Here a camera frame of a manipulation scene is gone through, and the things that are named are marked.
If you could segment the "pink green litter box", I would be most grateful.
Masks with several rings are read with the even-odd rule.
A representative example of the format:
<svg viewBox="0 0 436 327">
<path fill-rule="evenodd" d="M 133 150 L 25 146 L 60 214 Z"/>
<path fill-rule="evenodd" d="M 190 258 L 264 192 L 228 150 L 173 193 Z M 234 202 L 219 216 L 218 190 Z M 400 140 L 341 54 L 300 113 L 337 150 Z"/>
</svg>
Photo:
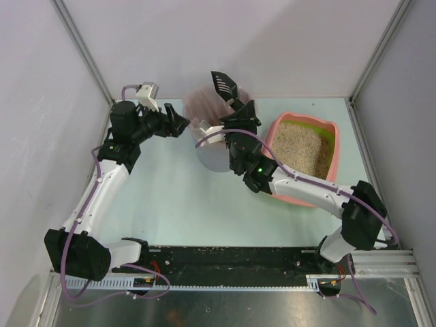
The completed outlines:
<svg viewBox="0 0 436 327">
<path fill-rule="evenodd" d="M 269 127 L 265 142 L 289 168 L 326 181 L 336 181 L 341 152 L 336 123 L 284 112 Z"/>
</svg>

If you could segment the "black slotted litter scoop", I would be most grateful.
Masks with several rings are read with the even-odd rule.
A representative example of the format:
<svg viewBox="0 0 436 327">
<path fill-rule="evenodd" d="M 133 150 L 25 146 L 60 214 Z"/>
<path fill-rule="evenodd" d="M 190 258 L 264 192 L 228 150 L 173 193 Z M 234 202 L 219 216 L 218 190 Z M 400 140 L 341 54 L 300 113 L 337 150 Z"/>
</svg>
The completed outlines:
<svg viewBox="0 0 436 327">
<path fill-rule="evenodd" d="M 233 99 L 234 103 L 230 106 L 234 111 L 241 109 L 244 103 L 240 100 L 238 85 L 227 74 L 223 72 L 212 71 L 211 76 L 216 93 L 221 99 L 227 103 L 229 99 Z"/>
</svg>

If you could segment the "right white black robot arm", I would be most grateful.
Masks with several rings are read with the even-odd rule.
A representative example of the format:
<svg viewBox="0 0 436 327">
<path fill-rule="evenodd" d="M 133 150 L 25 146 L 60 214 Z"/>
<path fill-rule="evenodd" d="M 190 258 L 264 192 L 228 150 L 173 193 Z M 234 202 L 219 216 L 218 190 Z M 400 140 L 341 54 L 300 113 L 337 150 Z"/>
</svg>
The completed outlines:
<svg viewBox="0 0 436 327">
<path fill-rule="evenodd" d="M 266 156 L 266 143 L 257 135 L 260 121 L 254 102 L 239 103 L 219 119 L 230 169 L 255 193 L 290 196 L 312 204 L 341 220 L 341 227 L 325 236 L 315 252 L 319 268 L 328 270 L 355 250 L 370 251 L 378 243 L 386 207 L 372 184 L 337 185 L 283 165 L 276 155 Z"/>
</svg>

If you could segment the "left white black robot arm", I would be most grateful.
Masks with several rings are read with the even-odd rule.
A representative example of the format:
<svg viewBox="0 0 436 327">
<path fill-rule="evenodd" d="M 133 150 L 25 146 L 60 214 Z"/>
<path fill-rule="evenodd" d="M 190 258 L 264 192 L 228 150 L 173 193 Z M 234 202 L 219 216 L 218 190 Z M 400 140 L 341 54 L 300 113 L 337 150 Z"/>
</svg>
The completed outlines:
<svg viewBox="0 0 436 327">
<path fill-rule="evenodd" d="M 101 281 L 113 268 L 140 260 L 147 245 L 143 240 L 122 238 L 103 244 L 104 219 L 141 154 L 140 145 L 153 136 L 177 138 L 189 124 L 170 103 L 157 110 L 131 101 L 112 106 L 106 138 L 91 152 L 95 171 L 85 193 L 63 226 L 44 237 L 55 272 Z"/>
</svg>

